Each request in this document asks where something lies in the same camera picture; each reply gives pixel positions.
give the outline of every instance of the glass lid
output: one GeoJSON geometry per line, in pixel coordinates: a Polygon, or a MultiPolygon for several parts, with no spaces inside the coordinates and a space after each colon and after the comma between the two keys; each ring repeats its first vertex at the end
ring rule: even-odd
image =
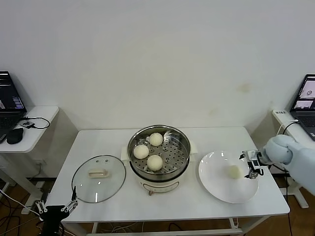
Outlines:
{"type": "Polygon", "coordinates": [[[72,179],[78,199],[86,203],[99,203],[114,196],[126,177],[122,161],[111,155],[101,155],[83,163],[72,179]]]}

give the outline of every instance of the computer mouse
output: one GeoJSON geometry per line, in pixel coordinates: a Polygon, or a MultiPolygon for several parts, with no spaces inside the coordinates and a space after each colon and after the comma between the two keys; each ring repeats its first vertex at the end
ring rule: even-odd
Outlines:
{"type": "Polygon", "coordinates": [[[8,144],[17,144],[20,142],[23,138],[23,128],[18,129],[12,129],[7,135],[6,135],[6,141],[8,144]]]}

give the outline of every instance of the white desk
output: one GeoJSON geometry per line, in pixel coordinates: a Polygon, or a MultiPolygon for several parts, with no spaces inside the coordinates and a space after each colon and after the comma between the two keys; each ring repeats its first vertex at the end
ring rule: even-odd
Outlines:
{"type": "MultiPolygon", "coordinates": [[[[293,116],[286,110],[273,110],[272,115],[279,122],[279,125],[284,125],[284,128],[290,124],[290,120],[294,120],[293,116]]],[[[293,137],[305,147],[315,149],[315,142],[299,124],[290,125],[286,130],[286,134],[293,137]]],[[[288,182],[290,184],[288,187],[288,195],[294,195],[301,208],[308,208],[309,205],[299,190],[301,185],[293,181],[291,178],[288,179],[288,182]]],[[[286,194],[286,189],[282,188],[281,191],[283,194],[286,194]]]]}
{"type": "MultiPolygon", "coordinates": [[[[26,107],[26,109],[28,112],[25,116],[30,118],[43,117],[49,120],[49,122],[54,119],[59,110],[56,106],[26,107]]],[[[44,127],[47,125],[47,122],[41,119],[32,120],[32,122],[34,122],[37,127],[44,127]]],[[[10,161],[10,157],[5,154],[30,152],[45,131],[46,129],[24,128],[23,139],[21,142],[10,145],[5,140],[2,144],[0,144],[0,169],[5,173],[5,175],[1,173],[0,177],[7,182],[4,189],[6,189],[9,184],[14,185],[15,183],[18,183],[21,187],[27,190],[32,197],[36,199],[41,197],[42,192],[20,173],[20,171],[14,166],[14,163],[10,161]]]]}
{"type": "MultiPolygon", "coordinates": [[[[286,214],[289,207],[270,172],[259,178],[257,194],[245,204],[229,204],[208,193],[198,181],[199,160],[214,150],[255,149],[246,129],[243,127],[183,128],[190,140],[194,141],[198,154],[196,162],[189,164],[181,185],[168,193],[148,196],[138,183],[129,165],[126,165],[126,180],[119,192],[112,198],[97,204],[79,200],[78,207],[63,222],[73,233],[85,235],[77,222],[122,222],[194,220],[232,217],[256,217],[241,229],[198,231],[198,235],[242,234],[271,215],[286,214]]],[[[65,205],[71,198],[71,180],[77,168],[88,159],[109,154],[121,156],[121,149],[137,130],[88,130],[80,131],[54,184],[46,205],[65,205]]],[[[163,232],[162,235],[174,235],[163,232]]]]}

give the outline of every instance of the white side table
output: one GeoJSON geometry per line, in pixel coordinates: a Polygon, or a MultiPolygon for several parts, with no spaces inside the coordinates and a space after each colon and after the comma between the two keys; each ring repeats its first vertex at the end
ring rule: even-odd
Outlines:
{"type": "MultiPolygon", "coordinates": [[[[28,112],[25,116],[43,117],[51,122],[58,113],[59,108],[56,106],[35,106],[27,107],[27,111],[28,112]]],[[[38,127],[44,127],[47,125],[47,122],[41,119],[36,119],[35,123],[38,127]]],[[[36,186],[34,186],[25,178],[23,174],[21,174],[19,169],[14,165],[14,163],[10,160],[10,157],[6,154],[30,152],[35,147],[45,130],[46,129],[25,129],[21,142],[10,145],[5,140],[2,144],[0,144],[0,170],[2,171],[0,173],[0,177],[7,182],[5,185],[6,188],[10,184],[14,185],[15,183],[18,183],[31,194],[28,201],[26,202],[27,206],[31,205],[35,200],[41,198],[42,192],[38,188],[40,188],[44,182],[39,182],[36,186]]],[[[22,214],[27,214],[28,212],[29,211],[27,209],[22,210],[22,214]]]]}
{"type": "MultiPolygon", "coordinates": [[[[284,125],[284,129],[290,124],[290,120],[294,120],[294,117],[286,110],[273,110],[272,115],[280,125],[284,125]]],[[[315,142],[308,136],[299,124],[290,125],[290,127],[287,128],[286,133],[307,148],[315,149],[315,142]]],[[[301,185],[295,182],[292,178],[288,178],[288,184],[288,195],[294,195],[301,208],[309,208],[308,203],[300,191],[301,185]]],[[[286,188],[281,188],[280,190],[283,195],[286,195],[286,188]]]]}

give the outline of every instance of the white robotic hand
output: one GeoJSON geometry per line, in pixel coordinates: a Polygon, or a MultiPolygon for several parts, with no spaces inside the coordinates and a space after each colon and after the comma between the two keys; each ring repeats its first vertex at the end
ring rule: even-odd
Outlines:
{"type": "Polygon", "coordinates": [[[249,164],[247,178],[263,175],[262,166],[281,164],[291,177],[315,195],[315,150],[306,148],[287,135],[271,138],[262,150],[243,151],[249,164]]]}

